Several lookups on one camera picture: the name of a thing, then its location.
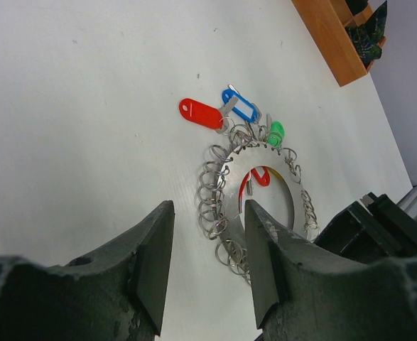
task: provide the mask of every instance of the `wooden box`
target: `wooden box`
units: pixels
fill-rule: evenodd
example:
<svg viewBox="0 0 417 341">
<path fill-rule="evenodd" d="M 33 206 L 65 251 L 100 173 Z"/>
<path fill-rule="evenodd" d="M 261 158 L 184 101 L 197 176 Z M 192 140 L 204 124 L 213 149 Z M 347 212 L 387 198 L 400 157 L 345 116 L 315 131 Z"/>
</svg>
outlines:
<svg viewBox="0 0 417 341">
<path fill-rule="evenodd" d="M 345 0 L 292 0 L 325 61 L 342 87 L 371 70 L 358 56 L 345 27 L 366 23 L 373 14 L 370 5 L 353 16 Z M 382 47 L 385 38 L 380 42 Z"/>
</svg>

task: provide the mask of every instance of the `blue key tag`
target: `blue key tag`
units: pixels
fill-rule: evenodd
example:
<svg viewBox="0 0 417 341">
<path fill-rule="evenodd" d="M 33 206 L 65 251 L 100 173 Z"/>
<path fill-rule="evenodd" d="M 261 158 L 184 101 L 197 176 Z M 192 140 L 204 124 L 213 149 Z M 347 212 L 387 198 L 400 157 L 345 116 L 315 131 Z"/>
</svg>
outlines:
<svg viewBox="0 0 417 341">
<path fill-rule="evenodd" d="M 224 103 L 227 103 L 232 97 L 238 98 L 238 102 L 235 104 L 232 111 L 243 120 L 249 123 L 254 123 L 259 117 L 259 113 L 257 113 L 254 105 L 246 101 L 240 94 L 232 89 L 226 89 L 222 92 L 222 101 L 224 101 Z"/>
</svg>

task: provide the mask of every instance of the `green key tag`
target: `green key tag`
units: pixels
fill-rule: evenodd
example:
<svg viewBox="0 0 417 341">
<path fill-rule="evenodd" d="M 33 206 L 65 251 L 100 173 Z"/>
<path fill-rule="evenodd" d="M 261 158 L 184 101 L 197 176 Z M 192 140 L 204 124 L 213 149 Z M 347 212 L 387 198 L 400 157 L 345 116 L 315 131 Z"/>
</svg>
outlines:
<svg viewBox="0 0 417 341">
<path fill-rule="evenodd" d="M 282 124 L 279 121 L 275 121 L 271 124 L 270 135 L 267 142 L 273 147 L 277 147 L 282 143 L 285 134 Z"/>
</svg>

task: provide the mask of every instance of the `circular metal plate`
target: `circular metal plate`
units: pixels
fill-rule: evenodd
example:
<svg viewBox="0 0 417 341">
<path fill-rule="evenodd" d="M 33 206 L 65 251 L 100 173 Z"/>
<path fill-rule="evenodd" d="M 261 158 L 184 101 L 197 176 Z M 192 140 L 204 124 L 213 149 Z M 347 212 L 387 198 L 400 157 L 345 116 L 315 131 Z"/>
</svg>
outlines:
<svg viewBox="0 0 417 341">
<path fill-rule="evenodd" d="M 246 249 L 244 227 L 239 217 L 241 205 L 238 200 L 239 189 L 246 174 L 252 168 L 260 166 L 271 168 L 283 179 L 293 206 L 289 208 L 289 212 L 292 212 L 291 208 L 293 208 L 293 226 L 288 228 L 293 229 L 300 236 L 305 236 L 305 211 L 301 197 L 303 186 L 300 179 L 292 174 L 284 156 L 270 145 L 258 142 L 253 146 L 236 148 L 230 153 L 229 158 L 232 161 L 224 163 L 222 167 L 222 171 L 229 169 L 228 172 L 226 171 L 228 175 L 225 176 L 226 184 L 222 191 L 224 193 L 222 212 L 229 220 L 228 228 L 220 235 L 224 245 L 227 246 L 227 241 L 234 240 Z"/>
</svg>

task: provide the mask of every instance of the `gray wall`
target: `gray wall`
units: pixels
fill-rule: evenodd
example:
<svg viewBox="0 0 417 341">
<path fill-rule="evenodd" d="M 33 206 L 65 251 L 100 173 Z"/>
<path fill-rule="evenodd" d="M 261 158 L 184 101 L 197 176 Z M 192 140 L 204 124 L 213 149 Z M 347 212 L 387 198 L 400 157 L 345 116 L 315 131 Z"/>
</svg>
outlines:
<svg viewBox="0 0 417 341">
<path fill-rule="evenodd" d="M 376 9 L 383 0 L 369 0 Z M 389 0 L 387 42 L 371 74 L 408 174 L 417 184 L 417 1 Z"/>
</svg>

